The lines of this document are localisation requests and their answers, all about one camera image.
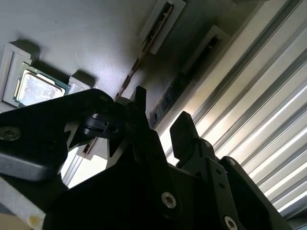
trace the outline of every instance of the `stain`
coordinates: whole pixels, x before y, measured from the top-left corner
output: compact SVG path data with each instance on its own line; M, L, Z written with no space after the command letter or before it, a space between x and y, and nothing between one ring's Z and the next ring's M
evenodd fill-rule
M42 219L38 216L30 216L28 218L28 223L31 225L32 228L36 228L42 224Z

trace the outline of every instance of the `screw hole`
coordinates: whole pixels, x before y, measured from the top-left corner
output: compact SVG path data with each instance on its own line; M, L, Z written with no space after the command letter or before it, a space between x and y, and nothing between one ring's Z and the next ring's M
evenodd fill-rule
M232 228L235 227L235 224L234 224L231 220L228 221L228 224L229 224L229 226L232 227Z
M117 127L116 126L110 126L110 128L109 128L109 132L110 133L117 133Z
M225 186L224 186L222 183L219 183L219 186L220 186L222 189L225 188Z
M169 204L172 204L174 201L173 201L173 199L170 197L170 196L166 196L165 197L165 200L169 203Z

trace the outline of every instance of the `silver screw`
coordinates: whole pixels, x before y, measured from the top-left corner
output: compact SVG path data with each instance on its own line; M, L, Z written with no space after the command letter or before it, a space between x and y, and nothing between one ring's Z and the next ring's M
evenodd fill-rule
M12 141L20 137L20 129L16 127L0 127L0 140Z
M206 145L208 148L211 147L211 144L210 144L208 141L206 141L206 140L205 140L205 145Z
M168 208L175 208L176 207L176 199L172 194L169 192L162 193L161 200L163 204L165 204Z
M224 218L224 221L225 221L225 224L228 227L228 229L230 229L230 230L238 230L238 227L237 227L236 223L230 217L226 216Z
M231 158L229 158L229 162L230 162L233 166L236 165L236 162L235 162L233 159L231 159Z

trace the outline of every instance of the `gray plastic surface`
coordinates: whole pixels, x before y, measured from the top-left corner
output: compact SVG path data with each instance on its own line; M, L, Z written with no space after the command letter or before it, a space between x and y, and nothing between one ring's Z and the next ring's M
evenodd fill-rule
M37 60L39 49L27 41L9 42L5 45L4 54L0 68L0 97L12 106L17 107L18 103L13 101L15 89L25 62L31 65Z

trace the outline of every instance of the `corrugated aluminum panel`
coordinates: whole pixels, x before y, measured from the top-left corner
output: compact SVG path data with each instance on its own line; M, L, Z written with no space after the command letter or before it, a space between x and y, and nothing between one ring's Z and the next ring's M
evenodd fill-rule
M161 129L169 155L169 125L189 112L217 157L235 158L288 216L307 196L306 12L307 0L264 3Z

